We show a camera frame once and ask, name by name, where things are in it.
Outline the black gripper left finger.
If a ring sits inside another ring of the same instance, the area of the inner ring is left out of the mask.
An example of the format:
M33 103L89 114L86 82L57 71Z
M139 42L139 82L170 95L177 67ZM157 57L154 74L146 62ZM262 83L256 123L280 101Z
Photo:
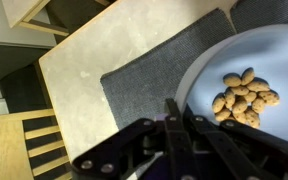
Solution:
M197 180L192 144L177 104L166 101L163 121L141 118L72 162L73 180L126 180L147 162L141 180Z

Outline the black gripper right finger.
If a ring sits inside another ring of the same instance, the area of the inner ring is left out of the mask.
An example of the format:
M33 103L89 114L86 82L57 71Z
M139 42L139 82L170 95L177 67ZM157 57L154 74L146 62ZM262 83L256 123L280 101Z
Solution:
M288 180L288 141L234 120L216 126L189 106L184 117L235 180Z

